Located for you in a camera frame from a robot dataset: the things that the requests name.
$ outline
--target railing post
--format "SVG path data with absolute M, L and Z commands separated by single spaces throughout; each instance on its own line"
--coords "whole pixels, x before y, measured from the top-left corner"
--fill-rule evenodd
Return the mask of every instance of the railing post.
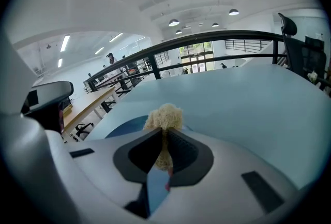
M 154 55 L 149 55 L 148 56 L 148 59 L 149 59 L 149 63 L 151 64 L 152 66 L 152 70 L 153 70 L 153 73 L 154 73 L 154 76 L 155 76 L 155 79 L 161 79 L 161 75 L 160 75 L 160 71 L 159 71 L 159 68 L 157 67 L 157 64 L 156 64 L 156 61 L 155 61 L 155 58 L 154 58 Z
M 96 86 L 94 85 L 93 81 L 88 83 L 89 87 L 91 88 L 92 92 L 96 92 L 98 89 L 96 88 Z M 102 108 L 106 111 L 106 113 L 109 113 L 110 108 L 108 107 L 108 105 L 105 102 L 101 103 Z
M 278 41 L 274 40 L 274 51 L 273 51 L 274 55 L 278 55 Z M 273 64 L 277 64 L 277 56 L 273 57 Z

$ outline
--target glass door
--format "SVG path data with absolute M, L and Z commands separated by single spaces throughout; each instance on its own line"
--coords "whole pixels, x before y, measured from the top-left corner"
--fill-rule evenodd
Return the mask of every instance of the glass door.
M 196 57 L 191 57 L 191 61 L 197 61 L 197 58 Z M 199 72 L 197 64 L 192 65 L 192 71 L 193 71 L 193 73 Z
M 205 56 L 199 56 L 199 60 L 204 60 Z M 206 67 L 204 63 L 199 63 L 199 72 L 206 71 Z

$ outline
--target desk leg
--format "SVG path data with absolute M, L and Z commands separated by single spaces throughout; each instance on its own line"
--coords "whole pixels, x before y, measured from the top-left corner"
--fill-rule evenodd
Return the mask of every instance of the desk leg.
M 112 92 L 112 96 L 114 98 L 115 103 L 119 103 L 119 97 L 115 91 Z
M 76 142 L 69 134 L 65 131 L 63 131 L 61 135 L 67 142 Z
M 96 109 L 93 110 L 95 112 L 95 114 L 98 116 L 98 118 L 102 119 L 102 116 L 98 113 L 98 111 Z

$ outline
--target metal handrail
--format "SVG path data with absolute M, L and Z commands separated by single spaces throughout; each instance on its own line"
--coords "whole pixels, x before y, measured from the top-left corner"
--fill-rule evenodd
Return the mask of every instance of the metal handrail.
M 272 54 L 245 54 L 245 55 L 233 55 L 233 56 L 221 56 L 221 57 L 213 57 L 213 58 L 206 58 L 203 60 L 199 60 L 197 62 L 187 62 L 187 63 L 180 63 L 176 65 L 171 65 L 163 68 L 159 68 L 155 59 L 155 55 L 160 54 L 162 52 L 172 50 L 175 48 L 180 48 L 184 46 L 188 46 L 195 43 L 202 43 L 202 42 L 210 42 L 210 41 L 218 41 L 218 40 L 235 40 L 235 39 L 245 39 L 245 40 L 259 40 L 262 41 L 273 41 L 273 53 Z M 277 63 L 277 59 L 279 57 L 285 57 L 286 55 L 278 54 L 278 42 L 283 42 L 283 36 L 268 33 L 268 32 L 260 32 L 260 31 L 244 31 L 244 30 L 232 30 L 232 31 L 216 31 L 216 32 L 207 32 L 207 33 L 200 33 L 195 35 L 184 36 L 181 38 L 176 38 L 173 40 L 169 40 L 160 44 L 157 44 L 153 47 L 141 50 L 135 54 L 132 54 L 124 59 L 113 63 L 112 65 L 108 66 L 107 68 L 97 72 L 90 78 L 86 80 L 89 84 L 91 90 L 94 92 L 97 90 L 96 86 L 94 85 L 93 81 L 100 76 L 103 76 L 113 70 L 121 68 L 129 63 L 136 62 L 141 59 L 147 59 L 148 62 L 148 69 L 152 68 L 151 70 L 147 70 L 142 73 L 132 74 L 130 75 L 127 72 L 127 77 L 109 82 L 107 84 L 101 85 L 98 88 L 106 87 L 109 85 L 115 85 L 118 82 L 130 80 L 132 78 L 141 77 L 147 74 L 153 73 L 156 79 L 161 79 L 160 72 L 179 68 L 183 66 L 198 64 L 198 63 L 207 63 L 207 62 L 214 62 L 214 61 L 223 61 L 229 59 L 236 59 L 236 58 L 245 58 L 245 57 L 272 57 L 273 64 Z M 109 112 L 109 108 L 105 103 L 101 104 L 106 112 Z

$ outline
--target window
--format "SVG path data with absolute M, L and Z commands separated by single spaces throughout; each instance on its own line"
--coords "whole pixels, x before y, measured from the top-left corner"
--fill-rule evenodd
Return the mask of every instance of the window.
M 188 50 L 187 47 L 181 47 L 179 48 L 180 56 L 188 56 Z
M 184 66 L 183 69 L 187 69 L 188 73 L 196 73 L 214 69 L 214 62 L 199 63 L 199 61 L 206 58 L 214 57 L 212 42 L 191 44 L 186 47 L 179 48 L 180 57 L 182 63 L 197 62 L 191 66 Z
M 205 49 L 205 52 L 213 51 L 212 42 L 204 42 L 203 47 Z

